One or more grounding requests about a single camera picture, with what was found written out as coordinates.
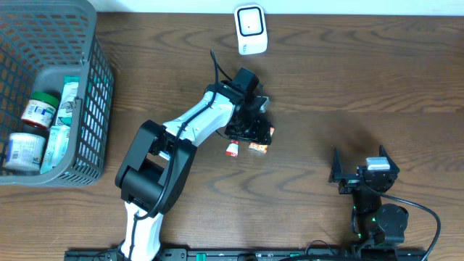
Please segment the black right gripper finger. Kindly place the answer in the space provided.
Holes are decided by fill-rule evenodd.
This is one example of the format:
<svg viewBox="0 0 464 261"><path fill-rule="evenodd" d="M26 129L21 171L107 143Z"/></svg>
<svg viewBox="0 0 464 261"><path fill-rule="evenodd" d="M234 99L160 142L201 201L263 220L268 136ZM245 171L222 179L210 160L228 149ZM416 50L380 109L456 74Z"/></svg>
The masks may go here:
<svg viewBox="0 0 464 261"><path fill-rule="evenodd" d="M388 153L387 153L387 151L386 151L386 149L384 148L383 145L379 146L379 156L386 158L386 160L388 161L389 166L390 166L391 169L398 169L398 166L393 161L393 159L388 155Z"/></svg>
<svg viewBox="0 0 464 261"><path fill-rule="evenodd" d="M331 166L331 175L342 175L342 174L343 174L343 170L341 166L339 151L337 148L334 148L333 149L333 162Z"/></svg>

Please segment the orange snack packet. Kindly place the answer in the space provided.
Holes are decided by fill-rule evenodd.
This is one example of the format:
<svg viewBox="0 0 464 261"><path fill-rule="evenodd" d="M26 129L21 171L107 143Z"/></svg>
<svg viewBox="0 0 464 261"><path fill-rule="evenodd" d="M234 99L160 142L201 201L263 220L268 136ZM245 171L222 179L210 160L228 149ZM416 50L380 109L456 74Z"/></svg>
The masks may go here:
<svg viewBox="0 0 464 261"><path fill-rule="evenodd" d="M256 144L256 143L251 143L249 145L249 149L251 149L253 151L256 151L256 152L259 152L259 153L266 154L267 151L268 151L268 145L259 145L259 144Z"/></svg>

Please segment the red stick sachet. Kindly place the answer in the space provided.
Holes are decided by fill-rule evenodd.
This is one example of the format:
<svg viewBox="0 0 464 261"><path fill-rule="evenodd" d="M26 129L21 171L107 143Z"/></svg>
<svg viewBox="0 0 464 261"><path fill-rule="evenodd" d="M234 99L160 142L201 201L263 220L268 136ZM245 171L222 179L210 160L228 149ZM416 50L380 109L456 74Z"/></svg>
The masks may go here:
<svg viewBox="0 0 464 261"><path fill-rule="evenodd" d="M229 157L238 157L239 155L239 142L230 141L228 148L226 149L226 155Z"/></svg>

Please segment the light green tissue packet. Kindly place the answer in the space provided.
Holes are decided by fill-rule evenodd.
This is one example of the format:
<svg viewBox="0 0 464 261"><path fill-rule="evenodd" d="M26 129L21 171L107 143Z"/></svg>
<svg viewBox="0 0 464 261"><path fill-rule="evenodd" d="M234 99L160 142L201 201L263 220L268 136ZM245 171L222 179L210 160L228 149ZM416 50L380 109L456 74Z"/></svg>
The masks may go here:
<svg viewBox="0 0 464 261"><path fill-rule="evenodd" d="M44 174L55 168L64 158L70 138L70 127L55 125L51 127L49 140L43 156L40 173Z"/></svg>

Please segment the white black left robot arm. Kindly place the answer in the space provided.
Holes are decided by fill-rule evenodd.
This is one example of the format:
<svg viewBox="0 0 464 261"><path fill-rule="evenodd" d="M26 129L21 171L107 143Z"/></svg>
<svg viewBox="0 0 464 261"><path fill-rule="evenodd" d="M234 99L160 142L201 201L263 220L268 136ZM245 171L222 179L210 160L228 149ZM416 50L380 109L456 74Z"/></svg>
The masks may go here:
<svg viewBox="0 0 464 261"><path fill-rule="evenodd" d="M209 85L190 110L161 125L139 128L117 172L128 224L119 260L153 260L164 215L181 195L199 145L220 128L233 141L268 145L268 97L234 82Z"/></svg>

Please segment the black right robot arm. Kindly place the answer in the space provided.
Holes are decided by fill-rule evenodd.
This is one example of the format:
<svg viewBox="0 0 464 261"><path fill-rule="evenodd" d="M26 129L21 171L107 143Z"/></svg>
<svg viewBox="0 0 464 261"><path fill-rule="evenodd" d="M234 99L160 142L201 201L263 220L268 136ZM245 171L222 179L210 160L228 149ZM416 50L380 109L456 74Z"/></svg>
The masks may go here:
<svg viewBox="0 0 464 261"><path fill-rule="evenodd" d="M342 170L339 152L334 151L328 181L339 185L340 194L352 195L352 229L359 237L352 246L356 255L367 249L395 249L404 242L408 211L381 201L381 195L394 185L398 174L399 168L383 146L377 157L368 157L355 173Z"/></svg>

